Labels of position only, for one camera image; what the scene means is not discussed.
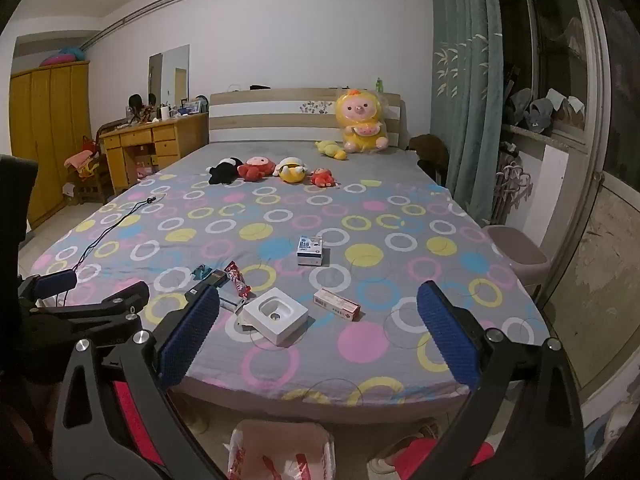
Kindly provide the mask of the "silver foil sachet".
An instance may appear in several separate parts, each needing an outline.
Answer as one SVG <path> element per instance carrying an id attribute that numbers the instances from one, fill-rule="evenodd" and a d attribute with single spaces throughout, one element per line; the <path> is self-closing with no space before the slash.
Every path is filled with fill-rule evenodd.
<path id="1" fill-rule="evenodd" d="M 217 292 L 221 309 L 227 310 L 233 314 L 238 314 L 246 303 L 245 298 L 233 295 L 231 292 L 227 292 L 224 289 L 218 288 Z"/>

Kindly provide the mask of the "teal candy wrapper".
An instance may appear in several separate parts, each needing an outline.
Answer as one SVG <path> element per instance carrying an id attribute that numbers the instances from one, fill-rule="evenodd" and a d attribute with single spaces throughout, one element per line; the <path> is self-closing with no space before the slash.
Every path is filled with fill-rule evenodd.
<path id="1" fill-rule="evenodd" d="M 200 264 L 192 271 L 192 276 L 195 281 L 203 281 L 208 278 L 209 274 L 213 272 L 213 269 L 210 266 L 206 266 L 205 264 Z"/>

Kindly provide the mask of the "dark green tall box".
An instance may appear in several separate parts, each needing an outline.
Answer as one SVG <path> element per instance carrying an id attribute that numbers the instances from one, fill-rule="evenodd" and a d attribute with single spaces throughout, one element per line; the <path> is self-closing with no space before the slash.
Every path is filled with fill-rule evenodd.
<path id="1" fill-rule="evenodd" d="M 211 270 L 204 276 L 204 278 L 201 279 L 201 281 L 198 281 L 186 292 L 186 296 L 195 297 L 197 294 L 209 287 L 221 288 L 228 281 L 228 275 L 225 274 L 224 271 Z"/>

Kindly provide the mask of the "red snack wrapper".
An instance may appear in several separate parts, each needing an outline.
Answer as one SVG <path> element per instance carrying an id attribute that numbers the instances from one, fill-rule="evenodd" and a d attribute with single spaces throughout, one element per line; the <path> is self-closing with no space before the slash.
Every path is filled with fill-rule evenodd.
<path id="1" fill-rule="evenodd" d="M 236 293 L 242 299 L 247 299 L 252 292 L 250 285 L 246 284 L 244 276 L 234 261 L 230 261 L 224 268 L 224 273 L 227 274 L 229 281 L 233 284 Z"/>

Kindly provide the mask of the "white square box tray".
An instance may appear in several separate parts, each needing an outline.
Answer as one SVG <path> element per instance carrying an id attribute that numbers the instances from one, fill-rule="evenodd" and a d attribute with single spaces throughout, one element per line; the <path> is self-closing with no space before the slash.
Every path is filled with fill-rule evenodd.
<path id="1" fill-rule="evenodd" d="M 273 287 L 242 307 L 243 320 L 275 346 L 282 346 L 308 320 L 308 309 Z"/>

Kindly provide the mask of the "red white toothpaste box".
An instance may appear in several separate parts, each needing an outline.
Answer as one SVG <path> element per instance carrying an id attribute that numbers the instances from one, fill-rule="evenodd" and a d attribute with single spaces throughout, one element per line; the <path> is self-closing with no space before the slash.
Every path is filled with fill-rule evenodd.
<path id="1" fill-rule="evenodd" d="M 349 322 L 357 321 L 360 317 L 360 305 L 352 300 L 329 292 L 327 289 L 319 289 L 312 297 L 314 304 L 328 312 Z"/>

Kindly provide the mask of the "blue white carton box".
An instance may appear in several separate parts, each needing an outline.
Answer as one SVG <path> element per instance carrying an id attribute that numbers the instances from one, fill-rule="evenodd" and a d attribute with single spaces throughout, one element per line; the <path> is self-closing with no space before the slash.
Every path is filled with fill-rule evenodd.
<path id="1" fill-rule="evenodd" d="M 323 262 L 322 237 L 307 235 L 299 237 L 295 253 L 299 266 L 321 266 Z"/>

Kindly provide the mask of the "white red plastic trash bag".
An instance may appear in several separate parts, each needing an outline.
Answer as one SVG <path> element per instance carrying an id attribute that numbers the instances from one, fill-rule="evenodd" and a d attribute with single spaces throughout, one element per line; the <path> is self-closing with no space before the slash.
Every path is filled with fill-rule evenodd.
<path id="1" fill-rule="evenodd" d="M 332 434 L 314 422 L 242 420 L 229 443 L 229 479 L 334 479 Z"/>

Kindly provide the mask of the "pink grey stool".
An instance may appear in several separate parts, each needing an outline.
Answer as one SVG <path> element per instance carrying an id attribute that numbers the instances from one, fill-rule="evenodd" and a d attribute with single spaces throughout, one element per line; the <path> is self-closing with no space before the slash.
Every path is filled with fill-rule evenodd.
<path id="1" fill-rule="evenodd" d="M 483 231 L 509 261 L 526 292 L 537 298 L 551 262 L 544 252 L 522 231 L 512 226 L 485 226 Z"/>

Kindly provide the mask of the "chair with pink clothes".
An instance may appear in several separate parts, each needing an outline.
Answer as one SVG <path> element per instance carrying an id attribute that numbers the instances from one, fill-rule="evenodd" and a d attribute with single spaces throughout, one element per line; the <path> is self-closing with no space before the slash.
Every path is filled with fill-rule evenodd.
<path id="1" fill-rule="evenodd" d="M 81 151 L 64 162 L 67 170 L 62 193 L 71 204 L 106 204 L 114 194 L 106 155 L 88 136 L 82 137 Z"/>

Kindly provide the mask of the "grey bedsheet with coloured circles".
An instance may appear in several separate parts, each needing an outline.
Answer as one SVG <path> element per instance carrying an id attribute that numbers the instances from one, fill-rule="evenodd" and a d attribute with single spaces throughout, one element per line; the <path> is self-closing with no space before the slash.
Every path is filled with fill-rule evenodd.
<path id="1" fill-rule="evenodd" d="M 209 182 L 221 157 L 253 153 L 328 166 L 335 184 Z M 58 297 L 65 307 L 145 282 L 150 329 L 184 305 L 198 269 L 229 264 L 254 295 L 280 290 L 308 318 L 274 344 L 222 311 L 182 384 L 213 403 L 286 412 L 308 403 L 327 412 L 457 399 L 465 388 L 416 307 L 426 281 L 515 342 L 541 344 L 548 335 L 506 257 L 406 152 L 329 162 L 300 143 L 212 144 L 93 211 L 32 270 L 76 272 L 76 287 Z"/>

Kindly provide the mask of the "yellow wooden wardrobe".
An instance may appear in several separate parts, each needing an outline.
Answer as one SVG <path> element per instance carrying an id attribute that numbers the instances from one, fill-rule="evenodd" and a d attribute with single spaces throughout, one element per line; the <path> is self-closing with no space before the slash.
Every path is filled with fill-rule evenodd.
<path id="1" fill-rule="evenodd" d="M 28 206 L 31 228 L 65 204 L 66 159 L 91 136 L 89 63 L 69 62 L 11 76 L 9 126 L 12 154 L 38 164 Z"/>

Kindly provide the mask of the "black white plush toy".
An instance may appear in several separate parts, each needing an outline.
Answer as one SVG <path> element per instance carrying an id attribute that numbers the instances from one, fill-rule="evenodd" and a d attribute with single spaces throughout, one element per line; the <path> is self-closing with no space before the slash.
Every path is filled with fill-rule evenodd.
<path id="1" fill-rule="evenodd" d="M 239 168 L 242 165 L 242 160 L 235 157 L 221 159 L 217 165 L 208 168 L 208 183 L 210 185 L 232 184 L 239 177 Z"/>

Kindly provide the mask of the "brown chair beside bed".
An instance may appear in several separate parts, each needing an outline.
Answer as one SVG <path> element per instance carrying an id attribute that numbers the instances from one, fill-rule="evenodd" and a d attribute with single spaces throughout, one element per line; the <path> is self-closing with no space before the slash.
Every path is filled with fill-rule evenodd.
<path id="1" fill-rule="evenodd" d="M 438 185 L 445 185 L 447 180 L 449 154 L 446 145 L 434 134 L 413 136 L 407 151 L 418 154 L 418 166 Z"/>

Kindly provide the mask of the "wooden desk with drawers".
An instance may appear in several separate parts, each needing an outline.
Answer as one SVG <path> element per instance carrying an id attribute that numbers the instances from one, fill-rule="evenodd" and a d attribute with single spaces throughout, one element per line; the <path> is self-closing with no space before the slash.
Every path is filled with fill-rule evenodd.
<path id="1" fill-rule="evenodd" d="M 162 170 L 208 142 L 208 116 L 195 114 L 147 122 L 101 136 L 114 191 L 119 194 L 139 181 L 143 168 Z"/>

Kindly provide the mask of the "red octopus plush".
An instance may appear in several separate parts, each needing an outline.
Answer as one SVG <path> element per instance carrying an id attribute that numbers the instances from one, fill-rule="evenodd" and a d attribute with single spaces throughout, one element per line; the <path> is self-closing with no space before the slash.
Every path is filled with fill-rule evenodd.
<path id="1" fill-rule="evenodd" d="M 276 164 L 268 157 L 254 156 L 238 167 L 239 177 L 246 182 L 258 182 L 273 174 Z"/>

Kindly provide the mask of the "small red doll plush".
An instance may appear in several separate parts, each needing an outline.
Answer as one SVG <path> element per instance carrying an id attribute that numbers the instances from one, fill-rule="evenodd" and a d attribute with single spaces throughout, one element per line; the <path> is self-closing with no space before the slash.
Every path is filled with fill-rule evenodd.
<path id="1" fill-rule="evenodd" d="M 326 168 L 318 168 L 310 175 L 310 182 L 317 188 L 333 188 L 337 183 L 332 172 Z"/>

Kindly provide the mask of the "yellow white round plush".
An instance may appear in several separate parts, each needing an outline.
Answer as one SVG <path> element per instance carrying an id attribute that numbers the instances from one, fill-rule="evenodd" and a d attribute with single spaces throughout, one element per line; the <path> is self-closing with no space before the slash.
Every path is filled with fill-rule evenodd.
<path id="1" fill-rule="evenodd" d="M 307 167 L 297 157 L 285 157 L 274 167 L 273 175 L 288 184 L 303 182 L 308 174 Z"/>

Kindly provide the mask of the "small yellow duck plush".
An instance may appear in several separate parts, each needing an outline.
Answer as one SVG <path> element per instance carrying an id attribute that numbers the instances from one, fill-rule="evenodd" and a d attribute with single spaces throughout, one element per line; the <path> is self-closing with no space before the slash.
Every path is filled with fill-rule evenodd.
<path id="1" fill-rule="evenodd" d="M 314 144 L 318 150 L 318 152 L 326 157 L 335 159 L 335 160 L 346 160 L 347 153 L 341 145 L 338 145 L 335 141 L 331 140 L 323 140 L 318 141 Z"/>

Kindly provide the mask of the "wooden bed headboard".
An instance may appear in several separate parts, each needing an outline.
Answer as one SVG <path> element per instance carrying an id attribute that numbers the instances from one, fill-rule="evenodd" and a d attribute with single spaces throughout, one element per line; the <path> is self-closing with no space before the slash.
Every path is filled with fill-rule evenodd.
<path id="1" fill-rule="evenodd" d="M 340 88 L 233 90 L 209 97 L 209 141 L 342 140 Z"/>

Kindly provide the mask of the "large yellow pig plush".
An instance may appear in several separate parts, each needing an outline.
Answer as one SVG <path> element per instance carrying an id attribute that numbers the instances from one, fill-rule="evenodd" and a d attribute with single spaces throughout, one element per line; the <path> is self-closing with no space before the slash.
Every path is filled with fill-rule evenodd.
<path id="1" fill-rule="evenodd" d="M 384 110 L 375 93 L 346 90 L 336 100 L 334 113 L 348 154 L 379 152 L 390 146 Z"/>

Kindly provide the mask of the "teal green curtain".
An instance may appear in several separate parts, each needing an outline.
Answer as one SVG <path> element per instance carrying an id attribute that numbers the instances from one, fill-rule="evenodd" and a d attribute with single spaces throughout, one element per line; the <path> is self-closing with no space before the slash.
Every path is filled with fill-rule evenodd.
<path id="1" fill-rule="evenodd" d="M 503 107 L 499 0 L 433 0 L 431 133 L 449 153 L 446 187 L 480 225 L 491 217 Z"/>

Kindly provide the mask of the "wall mirror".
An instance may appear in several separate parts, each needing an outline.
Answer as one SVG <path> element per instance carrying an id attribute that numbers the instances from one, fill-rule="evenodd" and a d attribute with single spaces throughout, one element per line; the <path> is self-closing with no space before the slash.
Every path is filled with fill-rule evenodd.
<path id="1" fill-rule="evenodd" d="M 189 97 L 190 46 L 149 57 L 148 93 L 156 106 L 179 107 Z"/>

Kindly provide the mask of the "window frame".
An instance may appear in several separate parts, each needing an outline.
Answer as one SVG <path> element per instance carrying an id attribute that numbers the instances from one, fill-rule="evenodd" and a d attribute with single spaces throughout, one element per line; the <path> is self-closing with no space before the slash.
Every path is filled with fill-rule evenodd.
<path id="1" fill-rule="evenodd" d="M 508 64 L 552 106 L 544 134 L 588 152 L 604 172 L 639 184 L 639 32 L 624 0 L 503 0 L 514 24 Z"/>

